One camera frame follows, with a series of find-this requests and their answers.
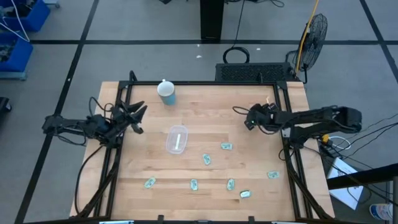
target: blue bin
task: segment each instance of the blue bin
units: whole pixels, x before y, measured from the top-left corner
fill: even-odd
[[[14,0],[14,2],[16,5],[18,5],[20,2],[26,2],[26,0]],[[11,0],[0,0],[0,6],[12,6]],[[37,32],[42,28],[49,14],[50,9],[45,5],[43,0],[37,0],[29,15],[27,17],[21,17],[21,23],[26,31]],[[4,21],[12,30],[22,30],[18,18],[5,17]]]
[[[0,33],[0,45],[11,44],[16,41],[14,50],[7,62],[0,62],[2,72],[23,72],[25,71],[33,46],[17,37],[13,33]]]

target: plastic container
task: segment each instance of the plastic container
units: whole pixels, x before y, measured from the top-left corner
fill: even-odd
[[[33,46],[11,32],[0,33],[0,45],[15,43],[14,49],[6,62],[0,62],[2,72],[23,72],[25,71]]]
[[[21,0],[14,0],[15,4],[18,5],[19,2],[25,2]],[[0,0],[0,6],[9,7],[12,6],[11,0]],[[50,9],[43,2],[43,0],[37,0],[36,4],[34,4],[32,10],[30,11],[27,17],[21,17],[21,23],[24,26],[26,31],[39,31],[45,20],[50,14]],[[12,30],[22,30],[21,25],[19,24],[18,18],[16,17],[4,17],[4,21],[7,23],[7,26]]]
[[[166,150],[171,154],[181,154],[187,145],[188,129],[181,125],[170,128],[166,141]]]
[[[377,220],[392,220],[392,204],[372,204],[369,211],[373,218]]]

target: black floor line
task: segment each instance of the black floor line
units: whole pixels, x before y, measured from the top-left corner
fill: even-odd
[[[86,40],[88,31],[90,30],[91,23],[93,22],[93,18],[94,18],[94,15],[95,15],[95,12],[96,12],[96,9],[98,6],[98,1],[99,0],[94,0],[93,5],[91,6],[91,10],[90,10],[90,13],[88,15],[88,18],[87,18],[87,21],[85,24],[85,28],[83,29],[83,33],[80,37],[80,43],[78,44],[78,47],[76,49],[76,53],[75,53],[75,56],[73,57],[72,64],[70,65],[68,75],[65,79],[65,84],[63,85],[62,92],[61,92],[60,98],[57,103],[57,107],[55,108],[55,112],[54,112],[55,114],[60,114],[62,111],[63,105],[65,103],[65,100],[66,100],[66,97],[68,94],[70,84],[73,79],[73,75],[75,74],[75,70],[76,70],[77,64],[80,59],[81,51],[83,50],[84,40]],[[51,141],[52,141],[51,135],[47,135],[44,139],[42,149],[40,150],[39,158],[37,159],[37,162],[34,167],[30,181],[28,183],[24,198],[22,199],[21,206],[19,207],[19,211],[18,211],[17,217],[15,219],[15,223],[17,223],[17,224],[23,223],[25,220],[25,216],[28,211],[30,201],[32,200],[37,182],[39,181],[40,173],[43,169],[43,165],[45,162],[45,158],[47,157],[47,153],[49,151]]]
[[[32,44],[80,44],[81,40],[31,40]],[[83,45],[233,44],[234,40],[84,40]],[[298,45],[299,40],[237,40],[236,44]],[[325,40],[324,45],[398,45],[398,40]]]
[[[359,1],[361,2],[363,10],[365,11],[366,17],[368,18],[369,23],[371,24],[373,32],[377,37],[377,40],[380,41],[381,49],[384,53],[384,56],[387,59],[388,64],[390,65],[392,74],[394,74],[394,76],[398,82],[398,68],[394,61],[394,58],[392,57],[390,50],[388,49],[388,46],[386,45],[386,42],[384,41],[383,36],[381,35],[379,28],[377,27],[376,21],[374,20],[372,13],[371,13],[368,5],[366,4],[366,1],[365,0],[359,0]]]

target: black metal frame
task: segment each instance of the black metal frame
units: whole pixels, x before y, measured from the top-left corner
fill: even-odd
[[[132,93],[132,88],[135,85],[158,85],[159,82],[139,82],[137,81],[137,78],[135,77],[134,73],[130,73],[130,79],[128,81],[120,81],[118,85],[118,92],[116,95],[116,103],[119,103],[122,99],[122,93],[125,89],[127,89],[126,93],[126,98],[125,102],[130,102],[131,99],[131,93]],[[290,105],[290,98],[289,98],[289,92],[287,89],[287,83],[285,81],[282,82],[190,82],[190,81],[183,81],[183,82],[174,82],[174,85],[264,85],[264,86],[272,86],[274,90],[274,95],[275,95],[275,103],[276,105],[280,108],[281,110],[281,102],[280,102],[280,95],[279,95],[279,90],[282,90],[283,95],[284,95],[284,101],[285,101],[285,106],[287,111],[292,111],[291,105]],[[282,144],[284,147],[284,155],[285,158],[290,157],[290,148],[289,148],[289,142],[287,141],[286,138],[281,135],[282,138]],[[121,153],[122,153],[122,148],[123,145],[121,144],[119,147],[115,148],[116,154],[114,157],[114,165],[116,164],[117,167],[120,162],[121,158]],[[100,178],[100,185],[106,182],[106,179],[109,180],[109,176],[111,175],[112,180],[109,183],[109,197],[108,201],[106,204],[106,213],[105,216],[100,216],[100,210],[102,206],[102,192],[97,192],[95,195],[99,195],[99,200],[96,203],[96,205],[91,208],[91,210],[86,213],[86,215],[82,217],[71,217],[70,219],[66,220],[53,220],[53,221],[46,221],[46,222],[37,222],[37,223],[47,223],[47,224],[62,224],[62,223],[99,223],[99,222],[106,222],[106,221],[117,221],[117,220],[111,220],[111,214],[112,214],[112,208],[113,208],[113,203],[114,203],[114,195],[116,191],[116,183],[118,179],[118,168],[115,170],[114,174],[109,174],[108,173],[108,168],[109,168],[109,163],[111,159],[111,153],[112,153],[111,148],[106,149],[105,157],[104,157],[104,162],[103,162],[103,168],[101,171],[101,178]],[[304,222],[304,223],[349,223],[349,222],[341,222],[338,220],[330,220],[325,218],[325,216],[321,217],[321,219],[314,219],[312,215],[312,207],[310,205],[310,201],[314,202],[315,199],[311,196],[310,192],[303,189],[307,188],[306,181],[305,181],[305,174],[304,174],[304,169],[303,169],[303,164],[301,160],[301,155],[300,151],[296,150],[294,152],[295,154],[295,159],[296,159],[296,165],[297,165],[297,173],[295,175],[289,175],[289,185],[290,185],[290,194],[292,197],[292,206],[294,210],[294,216],[295,216],[295,221],[296,222]],[[43,166],[44,164],[44,159],[39,159],[37,161],[36,166]],[[293,168],[292,161],[290,159],[286,159],[286,166],[287,170],[291,170]],[[305,206],[305,214],[306,218],[302,218],[300,214],[300,205],[299,205],[299,200],[297,196],[297,189],[296,185],[301,188],[303,192],[303,201],[304,201],[304,206]],[[24,198],[24,201],[22,204],[27,203],[29,206],[30,199],[28,199],[28,202],[25,202],[26,199]],[[88,217],[88,214],[90,214],[91,211],[93,212],[93,217]],[[134,220],[134,223],[157,223],[157,224],[171,224],[171,223],[178,223],[178,224],[192,224],[193,222],[200,224],[201,222],[203,223],[213,223],[213,224],[226,224],[226,223],[234,223],[234,224],[259,224],[259,223],[271,223],[271,222],[257,222],[254,220],[254,217],[248,217],[247,222],[212,222],[212,221],[164,221],[164,216],[159,214],[158,220]],[[16,223],[24,223],[23,220],[21,222],[18,221],[18,218],[16,219]]]

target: table leg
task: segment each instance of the table leg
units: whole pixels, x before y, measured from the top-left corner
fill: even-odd
[[[202,40],[221,39],[224,0],[200,0],[200,34]]]

